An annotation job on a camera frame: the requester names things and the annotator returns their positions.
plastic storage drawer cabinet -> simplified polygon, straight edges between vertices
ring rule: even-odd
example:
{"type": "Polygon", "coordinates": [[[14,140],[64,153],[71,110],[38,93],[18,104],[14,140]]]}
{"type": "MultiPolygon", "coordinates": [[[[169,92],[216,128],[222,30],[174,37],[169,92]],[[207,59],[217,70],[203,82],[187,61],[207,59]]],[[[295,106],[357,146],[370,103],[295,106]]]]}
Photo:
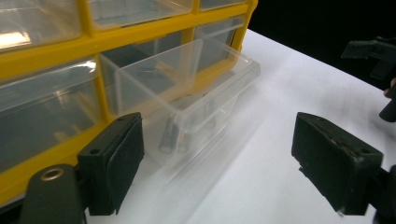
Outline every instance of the plastic storage drawer cabinet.
{"type": "Polygon", "coordinates": [[[80,35],[75,0],[0,0],[0,52],[80,35]]]}
{"type": "Polygon", "coordinates": [[[0,173],[100,119],[95,62],[64,64],[0,86],[0,173]]]}
{"type": "Polygon", "coordinates": [[[249,58],[215,39],[197,39],[118,69],[115,104],[119,116],[142,113],[154,160],[183,166],[224,128],[238,94],[259,74],[249,58]],[[226,50],[227,58],[197,74],[203,45],[226,50]]]}

transparent drawer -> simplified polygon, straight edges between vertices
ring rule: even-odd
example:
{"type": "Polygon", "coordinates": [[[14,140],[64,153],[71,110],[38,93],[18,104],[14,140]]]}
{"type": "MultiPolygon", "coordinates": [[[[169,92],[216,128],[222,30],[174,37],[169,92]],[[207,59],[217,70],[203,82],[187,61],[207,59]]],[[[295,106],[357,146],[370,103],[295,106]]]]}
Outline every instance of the transparent drawer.
{"type": "Polygon", "coordinates": [[[228,7],[236,4],[241,4],[246,2],[246,0],[201,0],[200,10],[206,11],[218,7],[228,7]]]}
{"type": "Polygon", "coordinates": [[[74,0],[0,0],[0,52],[80,35],[74,0]]]}
{"type": "Polygon", "coordinates": [[[95,77],[88,60],[0,83],[0,173],[101,119],[95,77]]]}
{"type": "Polygon", "coordinates": [[[115,105],[118,116],[142,113],[148,155],[180,167],[221,132],[238,94],[259,74],[249,58],[215,39],[197,39],[119,68],[115,105]],[[227,58],[197,74],[203,46],[227,50],[227,58]]]}
{"type": "Polygon", "coordinates": [[[106,88],[106,98],[108,110],[111,114],[119,114],[117,105],[115,104],[117,102],[114,76],[116,71],[131,63],[142,61],[153,55],[180,46],[181,36],[181,32],[176,32],[146,43],[111,49],[101,54],[100,59],[106,88]]]}
{"type": "MultiPolygon", "coordinates": [[[[195,28],[194,38],[203,38],[205,36],[213,37],[218,40],[220,43],[225,44],[227,46],[231,46],[233,42],[233,35],[235,34],[235,30],[239,27],[244,26],[245,18],[244,16],[232,17],[224,21],[212,22],[209,24],[201,25],[195,28]]],[[[203,69],[221,62],[222,60],[227,58],[228,50],[222,48],[211,48],[211,44],[206,44],[204,42],[204,46],[202,49],[202,57],[198,64],[198,71],[202,71],[203,69]]]]}
{"type": "Polygon", "coordinates": [[[193,0],[89,0],[99,29],[127,26],[191,12],[193,0]]]}

